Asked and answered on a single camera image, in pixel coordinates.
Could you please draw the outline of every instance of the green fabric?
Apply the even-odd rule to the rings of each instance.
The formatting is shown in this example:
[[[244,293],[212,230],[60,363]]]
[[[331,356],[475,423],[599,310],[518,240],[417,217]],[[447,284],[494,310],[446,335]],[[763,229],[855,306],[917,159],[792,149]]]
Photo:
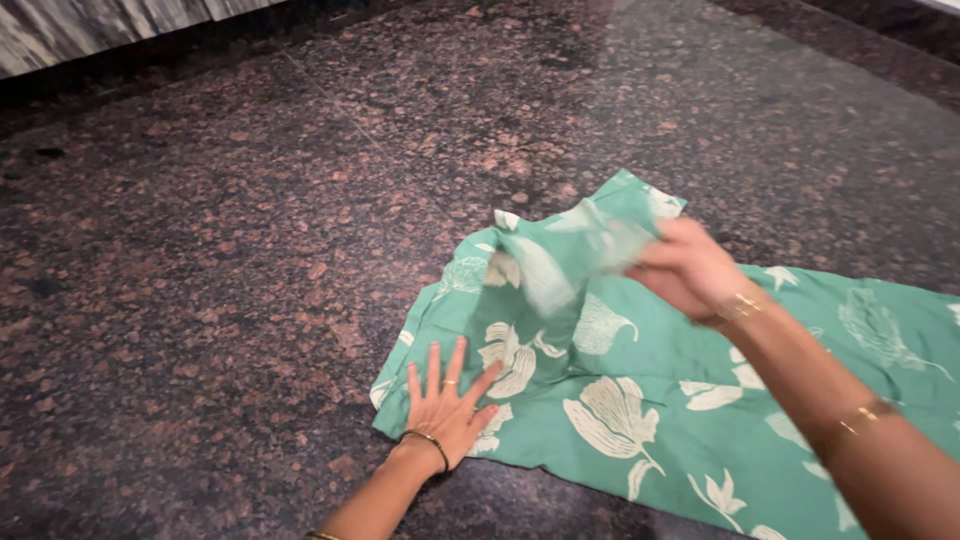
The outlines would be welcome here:
[[[411,308],[371,390],[373,425],[400,434],[404,366],[425,373],[429,344],[442,344],[445,361],[462,334],[461,391],[484,365],[503,359],[506,368],[487,396],[499,412],[472,455],[540,466],[758,538],[866,538],[739,351],[637,282],[603,275],[652,237],[655,215],[683,204],[621,171],[559,216],[498,212],[498,227],[468,236]],[[798,268],[742,269],[960,457],[960,298]]]

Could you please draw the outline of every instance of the wrist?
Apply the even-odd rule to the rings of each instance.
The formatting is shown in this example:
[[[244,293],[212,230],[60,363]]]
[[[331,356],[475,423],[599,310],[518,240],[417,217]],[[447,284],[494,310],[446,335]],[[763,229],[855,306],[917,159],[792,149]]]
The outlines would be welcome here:
[[[430,441],[408,435],[390,451],[382,467],[396,468],[426,481],[444,471],[444,458]]]

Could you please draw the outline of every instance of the brown granite surface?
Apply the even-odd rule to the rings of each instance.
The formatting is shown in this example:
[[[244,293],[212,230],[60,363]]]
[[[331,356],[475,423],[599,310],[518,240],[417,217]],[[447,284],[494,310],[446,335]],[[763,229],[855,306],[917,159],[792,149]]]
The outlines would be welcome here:
[[[619,167],[743,262],[960,292],[960,68],[847,27],[884,80],[701,0],[468,8],[0,141],[0,537],[297,538],[388,452],[367,389],[459,239]],[[397,532],[732,536],[484,460]]]

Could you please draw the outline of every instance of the bangle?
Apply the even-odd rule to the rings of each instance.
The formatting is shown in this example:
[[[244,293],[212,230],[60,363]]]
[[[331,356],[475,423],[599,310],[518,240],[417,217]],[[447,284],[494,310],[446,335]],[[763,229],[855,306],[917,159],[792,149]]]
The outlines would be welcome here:
[[[767,298],[753,300],[742,294],[737,294],[733,300],[721,305],[716,313],[700,319],[690,319],[690,323],[694,326],[718,330],[731,321],[761,313],[763,311],[763,305],[766,304],[767,301]]]
[[[433,438],[429,433],[420,431],[420,430],[407,430],[400,434],[400,438],[397,441],[402,441],[403,437],[413,433],[414,435],[419,435],[424,439],[433,443],[433,446],[437,447],[437,450],[440,451],[440,455],[444,457],[444,474],[450,472],[450,461],[446,458],[446,452],[444,452],[444,447],[440,446],[440,441]]]
[[[340,540],[340,538],[325,532],[316,532],[314,530],[310,530],[303,535],[303,540]]]
[[[810,446],[826,466],[847,437],[859,435],[859,432],[866,425],[877,422],[884,416],[899,414],[900,412],[893,405],[880,398],[873,398],[868,404],[859,407],[836,424],[826,428],[822,436],[810,441]]]

